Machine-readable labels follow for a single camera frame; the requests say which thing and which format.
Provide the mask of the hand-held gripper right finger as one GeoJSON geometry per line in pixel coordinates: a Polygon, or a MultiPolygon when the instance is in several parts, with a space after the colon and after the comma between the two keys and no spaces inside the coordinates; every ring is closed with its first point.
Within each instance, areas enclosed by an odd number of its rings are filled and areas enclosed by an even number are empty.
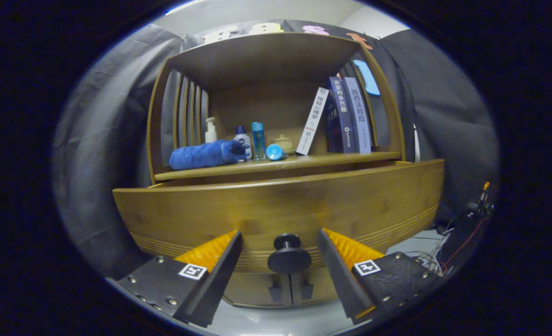
{"type": "Polygon", "coordinates": [[[318,232],[318,248],[354,324],[396,317],[438,284],[438,275],[417,258],[402,252],[383,255],[327,228],[318,232]]]}

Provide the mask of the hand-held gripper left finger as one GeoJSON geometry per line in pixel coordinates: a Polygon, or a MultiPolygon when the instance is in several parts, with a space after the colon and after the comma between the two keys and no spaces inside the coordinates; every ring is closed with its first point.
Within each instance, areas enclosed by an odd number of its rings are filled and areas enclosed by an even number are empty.
{"type": "Polygon", "coordinates": [[[242,236],[232,231],[178,258],[153,257],[118,280],[117,289],[161,315],[208,327],[241,251],[242,236]]]}

